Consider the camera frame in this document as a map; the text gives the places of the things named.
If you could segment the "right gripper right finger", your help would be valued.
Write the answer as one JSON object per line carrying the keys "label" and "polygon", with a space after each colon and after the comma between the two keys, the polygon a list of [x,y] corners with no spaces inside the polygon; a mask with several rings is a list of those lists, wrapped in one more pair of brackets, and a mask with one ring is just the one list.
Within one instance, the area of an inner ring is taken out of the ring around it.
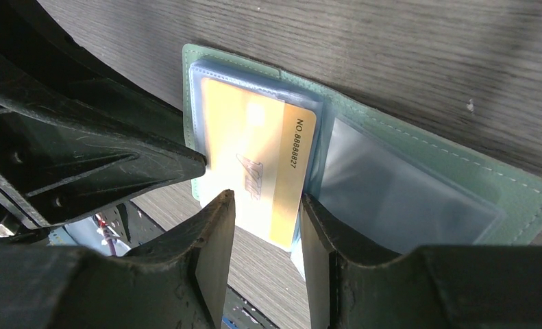
{"label": "right gripper right finger", "polygon": [[301,200],[313,328],[542,328],[542,247],[393,252]]}

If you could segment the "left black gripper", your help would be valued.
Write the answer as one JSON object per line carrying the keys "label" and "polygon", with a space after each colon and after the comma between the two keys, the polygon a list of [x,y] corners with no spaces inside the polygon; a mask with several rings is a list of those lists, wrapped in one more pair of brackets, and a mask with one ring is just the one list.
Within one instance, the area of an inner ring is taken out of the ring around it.
{"label": "left black gripper", "polygon": [[182,113],[78,45],[37,1],[0,1],[0,242],[38,240],[204,174]]}

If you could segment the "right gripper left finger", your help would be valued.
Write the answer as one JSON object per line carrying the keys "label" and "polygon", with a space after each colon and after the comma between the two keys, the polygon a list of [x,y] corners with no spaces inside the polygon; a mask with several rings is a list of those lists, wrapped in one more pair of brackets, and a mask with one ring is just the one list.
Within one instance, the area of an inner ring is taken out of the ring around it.
{"label": "right gripper left finger", "polygon": [[224,190],[122,257],[0,243],[0,328],[219,328],[234,228]]}

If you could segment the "gold VIP card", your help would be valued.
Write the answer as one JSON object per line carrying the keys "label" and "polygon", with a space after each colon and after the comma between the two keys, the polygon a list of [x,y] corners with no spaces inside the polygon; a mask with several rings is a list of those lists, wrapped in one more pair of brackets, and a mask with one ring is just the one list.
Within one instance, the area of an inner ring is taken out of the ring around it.
{"label": "gold VIP card", "polygon": [[203,78],[200,87],[208,160],[197,188],[200,203],[233,190],[237,226],[289,250],[316,114],[213,78]]}

